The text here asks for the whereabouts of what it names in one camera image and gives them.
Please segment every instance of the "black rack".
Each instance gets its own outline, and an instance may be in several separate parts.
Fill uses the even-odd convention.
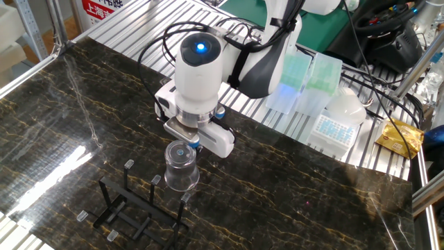
[[[189,193],[185,193],[182,196],[182,198],[180,199],[178,216],[171,216],[169,213],[154,205],[154,191],[155,186],[162,178],[160,175],[156,175],[151,181],[149,201],[145,200],[138,194],[135,194],[131,189],[128,188],[128,170],[133,165],[134,161],[129,160],[123,168],[123,188],[116,183],[108,180],[106,177],[102,177],[99,180],[100,189],[102,190],[103,197],[105,198],[107,208],[94,222],[94,228],[100,227],[100,225],[102,225],[104,222],[111,224],[114,219],[118,217],[137,229],[137,232],[132,236],[133,240],[138,240],[140,235],[143,233],[144,235],[147,235],[148,237],[156,241],[158,244],[161,244],[164,247],[164,250],[169,250],[170,247],[173,247],[173,249],[177,249],[179,228],[183,226],[187,231],[189,230],[189,227],[183,224],[181,222],[181,219],[183,208],[185,207],[185,204],[188,202],[191,195]],[[111,201],[107,187],[119,193],[119,196],[114,201]],[[123,208],[126,204],[128,204],[128,202],[132,202],[138,205],[140,208],[148,211],[148,217],[145,219],[144,222],[140,224],[139,222],[136,222],[122,212]],[[164,241],[160,236],[146,229],[151,220],[153,220],[153,217],[167,224],[173,229],[173,234],[170,236],[167,242]]]

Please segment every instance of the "metal slotted surface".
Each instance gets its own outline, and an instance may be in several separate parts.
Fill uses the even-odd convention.
[[[199,1],[139,0],[130,2],[123,10],[89,33],[89,36],[129,58],[137,60],[140,51],[147,42],[159,36],[169,24],[195,21],[214,26],[215,23],[226,17],[227,15],[215,11]],[[235,23],[233,22],[226,22],[223,25],[227,29],[232,29],[234,26]],[[245,36],[247,30],[243,26],[238,26],[234,33]],[[187,35],[189,33],[175,35],[168,40],[167,44],[173,55],[177,54],[180,41]],[[161,43],[155,44],[146,52],[143,64],[173,78],[174,67],[164,58]],[[364,81],[361,75],[354,72],[344,70],[343,73]],[[399,80],[403,77],[379,68],[374,69],[373,74],[387,81]],[[348,79],[341,78],[339,86],[352,88],[362,102],[367,102],[369,98],[377,100],[370,89]],[[265,99],[249,99],[225,83],[221,86],[219,98],[222,104],[231,109],[302,143],[306,143],[311,128],[316,121],[316,118],[294,111],[284,115],[271,110],[266,107]],[[414,111],[414,106],[408,101],[404,100],[402,103],[407,105],[411,112]],[[371,106],[370,110],[384,116],[384,111],[377,101]],[[400,108],[396,108],[392,116],[408,124],[413,124],[412,119]],[[374,169],[407,180],[410,168],[409,161],[374,143],[377,128],[380,124],[380,120],[367,117],[367,120],[360,126],[359,135],[353,148],[342,158],[331,157],[351,165]],[[321,153],[323,152],[323,149],[314,148]]]
[[[1,250],[53,250],[49,245],[29,233],[29,230],[10,220],[0,212]]]

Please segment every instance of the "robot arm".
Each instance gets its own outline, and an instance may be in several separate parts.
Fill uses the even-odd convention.
[[[247,49],[241,51],[234,46],[227,47],[223,58],[223,81],[252,99],[267,97],[273,93],[282,74],[287,46],[296,44],[302,28],[301,19],[296,21],[296,18],[304,2],[304,0],[266,0],[268,16],[262,46],[274,40],[273,45],[260,51],[254,51],[260,45],[253,47],[253,52],[249,53],[243,62],[240,60],[245,56],[242,54],[245,54]],[[276,34],[279,33],[282,34],[276,39]]]
[[[304,2],[266,0],[268,18],[261,44],[244,45],[217,28],[185,38],[176,58],[175,80],[156,93],[169,118],[166,131],[193,147],[203,145],[227,157],[236,139],[218,121],[225,114],[218,104],[220,86],[226,81],[253,99],[271,94],[279,83],[287,47],[294,50],[296,45],[302,27],[296,18]]]

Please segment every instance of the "marble tabletop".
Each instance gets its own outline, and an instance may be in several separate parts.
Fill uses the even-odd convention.
[[[157,90],[166,77],[144,69]],[[237,133],[226,159],[202,152],[179,249],[412,249],[411,184],[346,165],[227,109]],[[87,38],[0,99],[0,212],[55,249],[161,249],[125,222],[93,228],[105,209],[98,180],[148,198],[174,140],[131,59]],[[156,204],[172,215],[180,194],[161,181]],[[82,211],[89,213],[82,222]],[[125,210],[143,221],[147,212]],[[166,238],[171,229],[152,223]],[[111,230],[119,235],[113,242]]]

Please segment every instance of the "steering wheel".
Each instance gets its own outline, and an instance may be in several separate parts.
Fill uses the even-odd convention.
[[[419,0],[409,9],[407,4],[393,5],[393,1],[388,1],[375,6],[355,22],[356,34],[371,36],[394,31],[405,25],[424,4],[424,0]]]

